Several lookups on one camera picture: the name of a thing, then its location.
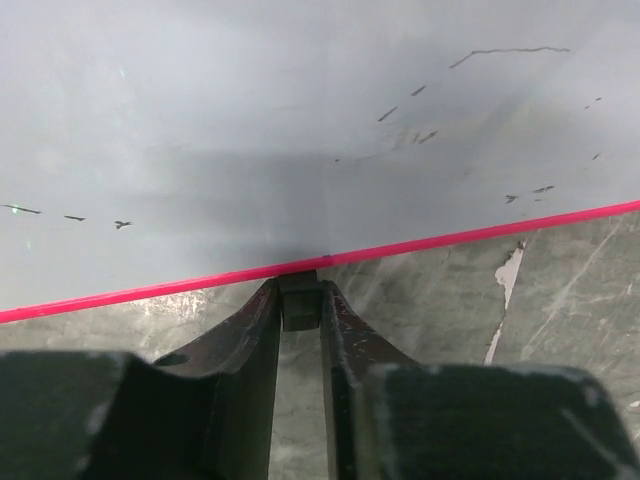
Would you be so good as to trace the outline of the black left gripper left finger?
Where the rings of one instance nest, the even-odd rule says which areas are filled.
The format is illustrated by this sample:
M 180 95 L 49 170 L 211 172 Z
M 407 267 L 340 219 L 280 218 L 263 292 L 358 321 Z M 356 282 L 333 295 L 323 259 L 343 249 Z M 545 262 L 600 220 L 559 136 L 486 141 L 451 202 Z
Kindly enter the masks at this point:
M 223 479 L 268 468 L 280 295 L 149 362 L 126 351 L 5 350 L 5 479 Z

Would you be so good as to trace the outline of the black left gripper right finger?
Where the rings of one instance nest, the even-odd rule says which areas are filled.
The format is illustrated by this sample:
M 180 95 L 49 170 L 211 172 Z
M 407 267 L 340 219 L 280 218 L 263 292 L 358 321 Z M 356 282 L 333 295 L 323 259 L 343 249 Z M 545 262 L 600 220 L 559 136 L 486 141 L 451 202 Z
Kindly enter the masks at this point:
M 422 364 L 323 285 L 333 479 L 624 479 L 628 433 L 588 372 Z

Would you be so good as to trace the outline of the pink framed whiteboard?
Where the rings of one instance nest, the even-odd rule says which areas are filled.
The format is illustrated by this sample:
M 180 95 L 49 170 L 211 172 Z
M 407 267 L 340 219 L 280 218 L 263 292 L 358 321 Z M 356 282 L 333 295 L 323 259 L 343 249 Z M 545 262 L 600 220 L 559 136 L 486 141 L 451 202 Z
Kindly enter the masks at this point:
M 635 1 L 5 1 L 5 322 L 639 206 Z

